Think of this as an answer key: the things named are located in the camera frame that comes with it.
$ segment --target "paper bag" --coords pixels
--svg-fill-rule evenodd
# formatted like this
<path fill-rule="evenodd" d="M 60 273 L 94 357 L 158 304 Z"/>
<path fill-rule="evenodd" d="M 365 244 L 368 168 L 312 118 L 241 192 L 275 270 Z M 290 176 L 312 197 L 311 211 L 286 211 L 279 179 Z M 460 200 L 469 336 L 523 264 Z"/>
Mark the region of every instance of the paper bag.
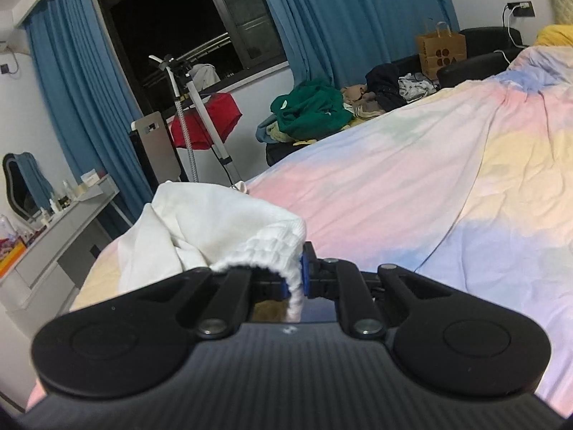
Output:
<path fill-rule="evenodd" d="M 446 30 L 440 30 L 441 25 L 445 25 Z M 422 73 L 433 81 L 438 78 L 438 71 L 444 66 L 468 57 L 463 35 L 452 32 L 445 22 L 438 23 L 435 28 L 435 32 L 416 38 Z"/>

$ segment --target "blue curtain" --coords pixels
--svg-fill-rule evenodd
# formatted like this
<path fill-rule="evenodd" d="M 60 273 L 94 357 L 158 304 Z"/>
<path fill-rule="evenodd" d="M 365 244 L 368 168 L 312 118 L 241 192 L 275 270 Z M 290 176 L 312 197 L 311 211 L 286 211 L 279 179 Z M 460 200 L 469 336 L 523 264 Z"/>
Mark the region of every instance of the blue curtain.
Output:
<path fill-rule="evenodd" d="M 80 181 L 105 169 L 132 218 L 152 192 L 131 146 L 141 112 L 113 59 L 91 0 L 42 0 L 24 23 L 64 155 Z"/>
<path fill-rule="evenodd" d="M 34 155 L 30 152 L 14 154 L 20 174 L 38 207 L 50 210 L 50 199 L 54 193 L 52 185 L 44 177 L 38 167 Z"/>
<path fill-rule="evenodd" d="M 459 30 L 452 0 L 267 0 L 295 84 L 325 78 L 365 82 L 376 65 L 414 55 L 416 36 L 446 21 Z"/>

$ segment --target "white cloth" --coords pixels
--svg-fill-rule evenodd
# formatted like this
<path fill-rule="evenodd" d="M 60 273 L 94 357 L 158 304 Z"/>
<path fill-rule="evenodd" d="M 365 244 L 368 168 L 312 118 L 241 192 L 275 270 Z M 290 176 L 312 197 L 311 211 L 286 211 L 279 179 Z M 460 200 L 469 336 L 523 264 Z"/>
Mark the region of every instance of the white cloth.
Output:
<path fill-rule="evenodd" d="M 305 238 L 301 218 L 266 201 L 218 185 L 167 182 L 119 238 L 119 293 L 196 267 L 268 268 L 288 284 L 287 320 L 299 321 Z"/>
<path fill-rule="evenodd" d="M 220 81 L 215 66 L 212 64 L 195 64 L 190 71 L 193 78 L 193 84 L 200 92 Z"/>
<path fill-rule="evenodd" d="M 426 79 L 419 80 L 415 74 L 406 74 L 404 77 L 400 77 L 398 86 L 400 87 L 400 95 L 408 103 L 423 99 L 436 92 L 435 86 L 431 82 Z"/>

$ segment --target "green clothing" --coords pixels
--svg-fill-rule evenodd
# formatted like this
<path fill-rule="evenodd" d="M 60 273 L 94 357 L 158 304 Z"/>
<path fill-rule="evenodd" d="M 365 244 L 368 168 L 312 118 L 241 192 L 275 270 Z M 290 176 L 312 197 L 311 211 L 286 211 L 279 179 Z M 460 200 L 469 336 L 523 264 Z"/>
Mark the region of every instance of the green clothing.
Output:
<path fill-rule="evenodd" d="M 323 80 L 304 81 L 270 106 L 279 130 L 296 140 L 322 139 L 338 132 L 353 118 L 342 93 Z"/>

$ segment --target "yellow pillow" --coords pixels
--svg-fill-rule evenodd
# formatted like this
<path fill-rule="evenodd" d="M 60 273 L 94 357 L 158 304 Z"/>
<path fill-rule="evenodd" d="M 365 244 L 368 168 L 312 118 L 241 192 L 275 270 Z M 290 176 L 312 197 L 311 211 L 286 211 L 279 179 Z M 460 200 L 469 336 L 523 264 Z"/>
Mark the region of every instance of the yellow pillow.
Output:
<path fill-rule="evenodd" d="M 540 31 L 534 45 L 573 47 L 573 24 L 548 25 Z"/>

